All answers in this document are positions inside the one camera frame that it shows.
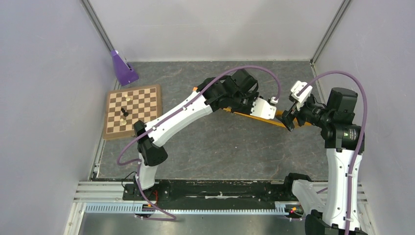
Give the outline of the wooden picture frame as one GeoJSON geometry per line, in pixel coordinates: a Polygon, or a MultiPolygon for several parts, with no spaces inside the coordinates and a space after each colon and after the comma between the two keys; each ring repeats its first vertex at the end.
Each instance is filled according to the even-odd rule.
{"type": "MultiPolygon", "coordinates": [[[[197,90],[198,90],[197,87],[193,87],[193,90],[192,91],[197,91],[197,90]]],[[[229,112],[229,113],[232,113],[230,108],[225,108],[225,109],[222,109],[222,110],[224,110],[226,112],[229,112]]],[[[250,116],[250,115],[243,114],[243,113],[239,113],[239,112],[233,112],[233,114],[237,114],[237,115],[241,115],[241,116],[244,116],[244,117],[256,119],[256,120],[259,120],[259,121],[263,121],[263,122],[266,122],[266,123],[269,123],[269,124],[272,124],[272,125],[276,125],[276,126],[280,126],[280,127],[285,128],[285,125],[282,122],[278,121],[278,120],[275,121],[275,120],[271,120],[271,119],[264,119],[264,118],[261,118],[261,117],[254,117],[254,116],[250,116]]],[[[280,115],[280,114],[282,114],[282,111],[281,110],[277,110],[277,113],[276,114],[280,115]]],[[[300,127],[298,125],[297,120],[294,122],[294,125],[295,125],[295,127],[300,127]]],[[[304,126],[312,126],[312,124],[309,123],[309,122],[306,122],[304,124],[304,126]]]]}

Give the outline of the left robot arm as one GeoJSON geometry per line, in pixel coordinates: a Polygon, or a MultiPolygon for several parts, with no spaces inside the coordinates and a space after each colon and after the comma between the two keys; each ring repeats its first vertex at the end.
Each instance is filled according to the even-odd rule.
{"type": "Polygon", "coordinates": [[[225,75],[210,86],[212,80],[212,77],[205,79],[185,101],[159,118],[147,123],[135,123],[137,135],[149,132],[137,141],[139,172],[136,176],[138,184],[135,194],[140,199],[147,200],[152,197],[157,167],[168,157],[164,144],[172,136],[197,119],[219,109],[231,108],[234,111],[251,113],[253,103],[259,96],[258,81],[245,69],[225,75]]]}

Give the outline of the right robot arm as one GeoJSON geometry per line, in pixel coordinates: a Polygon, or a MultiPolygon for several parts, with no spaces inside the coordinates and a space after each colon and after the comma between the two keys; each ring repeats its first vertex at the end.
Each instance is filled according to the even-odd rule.
{"type": "Polygon", "coordinates": [[[328,160],[327,199],[322,202],[306,175],[290,174],[292,181],[283,185],[283,195],[298,199],[305,217],[307,235],[364,235],[357,209],[357,176],[364,147],[356,149],[361,127],[353,124],[358,94],[345,88],[333,88],[327,104],[317,105],[312,87],[304,92],[304,83],[291,88],[294,103],[280,120],[289,131],[294,120],[299,126],[310,123],[321,129],[328,160]]]}

